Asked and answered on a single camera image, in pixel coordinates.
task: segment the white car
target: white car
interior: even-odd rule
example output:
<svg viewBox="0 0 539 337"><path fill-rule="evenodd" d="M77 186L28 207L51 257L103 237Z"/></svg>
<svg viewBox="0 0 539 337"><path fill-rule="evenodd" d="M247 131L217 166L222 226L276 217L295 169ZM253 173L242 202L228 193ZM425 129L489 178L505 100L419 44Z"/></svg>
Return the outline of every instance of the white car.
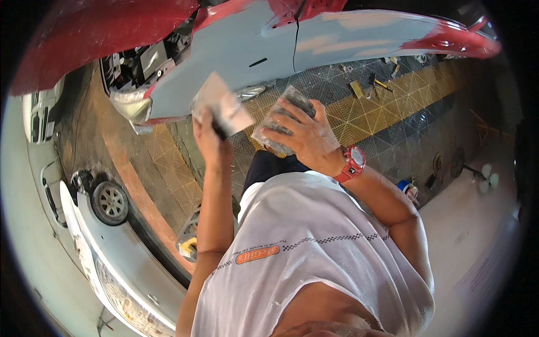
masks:
<svg viewBox="0 0 539 337"><path fill-rule="evenodd" d="M128 200L104 181L89 195L76 173L60 198L84 273L103 305L141 336L175 336L179 306L187 293L154 258L126 216Z"/></svg>
<svg viewBox="0 0 539 337"><path fill-rule="evenodd" d="M56 121L51 110L62 95L64 79L52 89L22 95L24 131L29 142L40 144L52 138Z"/></svg>

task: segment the red paint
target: red paint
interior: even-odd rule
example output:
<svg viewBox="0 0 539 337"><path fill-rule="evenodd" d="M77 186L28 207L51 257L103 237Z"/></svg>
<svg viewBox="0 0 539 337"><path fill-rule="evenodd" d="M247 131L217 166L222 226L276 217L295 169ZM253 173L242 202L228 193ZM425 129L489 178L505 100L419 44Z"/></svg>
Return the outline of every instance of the red paint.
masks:
<svg viewBox="0 0 539 337"><path fill-rule="evenodd" d="M476 22L473 26L468 28L468 31L469 32L477 32L478 30L483 28L483 26L485 24L487 24L487 22L488 22L487 18L485 16L482 16L481 19L478 22Z"/></svg>
<svg viewBox="0 0 539 337"><path fill-rule="evenodd" d="M424 38L404 43L401 49L436 49L436 53L452 54L486 59L497 55L502 45L465 28L454 29L453 25L438 20L438 25Z"/></svg>
<svg viewBox="0 0 539 337"><path fill-rule="evenodd" d="M140 126L149 126L149 125L157 125L157 124L164 124L164 123L173 123L173 122L179 122L186 118L186 116L182 117L162 117L162 118L150 118L146 122L142 124L137 124Z"/></svg>
<svg viewBox="0 0 539 337"><path fill-rule="evenodd" d="M146 90L146 92L144 93L144 98L150 97L151 92L155 89L155 85L156 85L156 84L157 84L157 82L156 82L156 83L153 83L153 84L151 85L151 87L149 87L148 90Z"/></svg>
<svg viewBox="0 0 539 337"><path fill-rule="evenodd" d="M340 12L348 0L307 0L299 21L312 19L324 12Z"/></svg>
<svg viewBox="0 0 539 337"><path fill-rule="evenodd" d="M198 6L196 0L58 0L30 41L10 93L50 89L98 58L159 42Z"/></svg>
<svg viewBox="0 0 539 337"><path fill-rule="evenodd" d="M194 34L229 15L243 12L254 1L255 0L229 0L213 7L199 9L191 34Z"/></svg>
<svg viewBox="0 0 539 337"><path fill-rule="evenodd" d="M279 21L273 24L272 28L290 25L296 22L294 15L300 9L302 0L268 0L269 8L273 11Z"/></svg>

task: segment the checkered pattern print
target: checkered pattern print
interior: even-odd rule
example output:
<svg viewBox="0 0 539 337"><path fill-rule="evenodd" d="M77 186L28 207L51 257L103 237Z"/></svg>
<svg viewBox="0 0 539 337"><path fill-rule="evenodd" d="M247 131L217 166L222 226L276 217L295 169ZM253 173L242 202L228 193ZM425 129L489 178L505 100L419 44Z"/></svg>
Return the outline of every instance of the checkered pattern print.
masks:
<svg viewBox="0 0 539 337"><path fill-rule="evenodd" d="M300 244L304 243L304 242L307 242L307 241L312 241L312 242L316 242L316 243L319 243L319 244L324 244L324 243L328 243L328 242L332 242L332 241L340 241L340 240L356 240L356 239L359 239L360 237L362 237L363 235L361 233L356 233L354 235L339 235L339 236L330 236L328 238L325 238L325 239L322 239L322 240L317 240L315 238L304 238L304 239L301 239L299 240L298 242L296 242L295 244L293 245L283 245L282 246L282 250L283 251L287 251L287 250L292 250L294 248L296 248L297 246L299 246Z"/></svg>
<svg viewBox="0 0 539 337"><path fill-rule="evenodd" d="M211 273L212 275L215 274L216 271L220 270L220 269L223 269L224 267L228 267L232 264L232 260L228 260L227 262L221 264L221 265L218 265L217 268L215 268L215 270Z"/></svg>
<svg viewBox="0 0 539 337"><path fill-rule="evenodd" d="M373 235L366 236L365 239L367 239L367 241L372 241L372 240L376 239L379 236L380 235L378 235L378 233L374 233Z"/></svg>

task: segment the red wristwatch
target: red wristwatch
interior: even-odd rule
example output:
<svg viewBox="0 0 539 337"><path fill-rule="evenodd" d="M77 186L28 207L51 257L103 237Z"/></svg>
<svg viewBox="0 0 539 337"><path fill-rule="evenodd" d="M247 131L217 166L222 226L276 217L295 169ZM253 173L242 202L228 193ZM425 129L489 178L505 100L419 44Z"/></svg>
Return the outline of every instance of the red wristwatch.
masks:
<svg viewBox="0 0 539 337"><path fill-rule="evenodd" d="M358 146L350 145L343 150L343 154L346 166L342 169L341 174L333 177L341 184L357 176L365 167L365 155Z"/></svg>

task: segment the car wheel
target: car wheel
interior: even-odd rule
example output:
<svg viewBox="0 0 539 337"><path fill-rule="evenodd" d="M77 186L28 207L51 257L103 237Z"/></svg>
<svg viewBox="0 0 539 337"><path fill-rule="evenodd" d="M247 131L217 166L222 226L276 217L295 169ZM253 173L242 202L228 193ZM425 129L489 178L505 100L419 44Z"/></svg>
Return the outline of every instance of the car wheel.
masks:
<svg viewBox="0 0 539 337"><path fill-rule="evenodd" d="M129 211L126 193L110 181L104 181L95 188L91 204L98 219L109 226L124 223Z"/></svg>

